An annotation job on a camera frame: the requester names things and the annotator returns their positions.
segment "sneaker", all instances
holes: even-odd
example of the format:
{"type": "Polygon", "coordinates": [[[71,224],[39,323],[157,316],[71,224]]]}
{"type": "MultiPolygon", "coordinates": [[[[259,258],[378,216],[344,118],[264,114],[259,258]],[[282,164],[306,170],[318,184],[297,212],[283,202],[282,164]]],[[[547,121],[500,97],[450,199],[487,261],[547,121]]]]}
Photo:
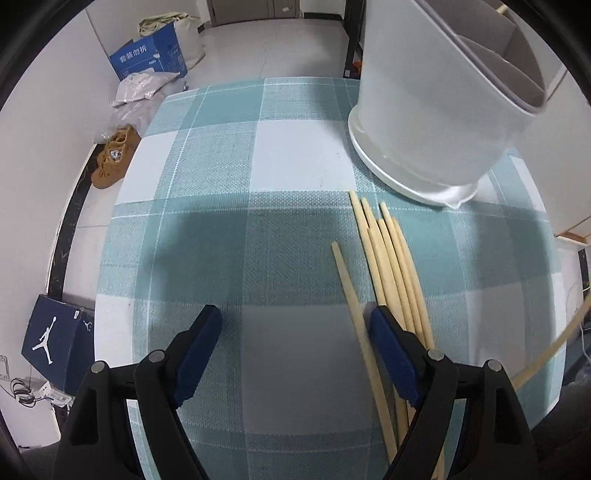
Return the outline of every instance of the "sneaker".
{"type": "Polygon", "coordinates": [[[90,177],[98,189],[106,189],[125,177],[140,137],[133,127],[118,129],[96,159],[97,169],[90,177]]]}

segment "blue gripper pad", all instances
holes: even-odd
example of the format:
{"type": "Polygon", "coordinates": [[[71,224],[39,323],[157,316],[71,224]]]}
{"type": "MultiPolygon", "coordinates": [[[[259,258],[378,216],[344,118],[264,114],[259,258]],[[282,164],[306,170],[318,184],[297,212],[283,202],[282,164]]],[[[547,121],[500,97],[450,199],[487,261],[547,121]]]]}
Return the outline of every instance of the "blue gripper pad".
{"type": "Polygon", "coordinates": [[[371,313],[369,338],[378,348],[398,394],[408,400],[413,407],[417,406],[420,399],[417,388],[417,372],[379,307],[371,313]]]}
{"type": "Polygon", "coordinates": [[[189,346],[177,370],[177,382],[173,397],[178,407],[194,395],[213,349],[217,344],[217,339],[222,333],[222,312],[217,307],[208,305],[201,314],[206,314],[203,326],[189,346]]]}

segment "teal checkered tablecloth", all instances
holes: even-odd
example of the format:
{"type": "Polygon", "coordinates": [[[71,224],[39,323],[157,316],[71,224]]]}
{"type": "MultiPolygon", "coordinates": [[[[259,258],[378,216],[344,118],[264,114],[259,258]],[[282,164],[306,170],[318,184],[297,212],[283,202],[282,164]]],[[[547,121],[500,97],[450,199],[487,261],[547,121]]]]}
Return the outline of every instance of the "teal checkered tablecloth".
{"type": "MultiPolygon", "coordinates": [[[[455,361],[526,366],[565,325],[544,206],[517,152],[459,210],[386,188],[352,147],[359,83],[267,79],[173,95],[135,154],[105,242],[96,355],[111,366],[166,347],[206,303],[220,341],[179,416],[212,480],[379,480],[387,468],[330,242],[375,301],[348,190],[404,231],[436,342],[455,361]]],[[[558,399],[561,352],[519,391],[530,424],[558,399]]],[[[148,479],[157,478],[130,416],[148,479]]],[[[454,412],[447,462],[462,406],[454,412]]]]}

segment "wall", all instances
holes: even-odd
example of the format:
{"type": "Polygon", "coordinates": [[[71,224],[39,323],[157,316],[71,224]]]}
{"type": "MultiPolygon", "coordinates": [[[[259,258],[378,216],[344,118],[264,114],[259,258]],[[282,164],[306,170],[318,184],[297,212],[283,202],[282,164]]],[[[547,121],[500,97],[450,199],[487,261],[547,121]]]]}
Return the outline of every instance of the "wall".
{"type": "Polygon", "coordinates": [[[115,53],[128,40],[139,39],[138,23],[143,18],[166,12],[199,16],[197,0],[95,0],[86,11],[107,55],[115,53]]]}
{"type": "Polygon", "coordinates": [[[209,22],[212,19],[207,8],[207,0],[197,0],[197,11],[203,23],[209,22]]]}
{"type": "MultiPolygon", "coordinates": [[[[37,56],[0,111],[0,355],[12,377],[29,376],[21,356],[28,319],[46,291],[56,230],[117,84],[82,12],[37,56]]],[[[33,377],[40,375],[33,370],[33,377]]],[[[0,391],[0,408],[17,444],[58,439],[48,402],[29,409],[0,391]]]]}
{"type": "Polygon", "coordinates": [[[517,142],[555,234],[591,215],[591,108],[566,74],[517,142]]]}
{"type": "Polygon", "coordinates": [[[346,0],[300,0],[302,12],[315,12],[323,14],[338,14],[345,16],[346,0]]]}

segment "jordan jumpman logo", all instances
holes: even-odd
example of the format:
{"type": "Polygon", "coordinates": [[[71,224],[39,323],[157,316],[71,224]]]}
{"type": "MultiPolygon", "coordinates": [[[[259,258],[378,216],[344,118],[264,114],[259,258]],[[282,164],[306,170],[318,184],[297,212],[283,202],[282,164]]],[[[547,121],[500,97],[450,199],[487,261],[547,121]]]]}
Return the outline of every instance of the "jordan jumpman logo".
{"type": "Polygon", "coordinates": [[[45,333],[43,335],[41,335],[41,338],[39,338],[39,341],[41,343],[39,343],[39,345],[35,345],[33,347],[33,350],[37,350],[38,348],[42,348],[45,350],[45,353],[47,355],[47,362],[49,365],[51,365],[53,363],[53,360],[51,360],[51,357],[49,356],[49,349],[47,348],[47,341],[49,340],[49,332],[51,332],[51,329],[53,328],[53,324],[56,322],[56,318],[53,317],[53,322],[51,323],[51,325],[49,327],[47,327],[45,329],[45,333]]]}

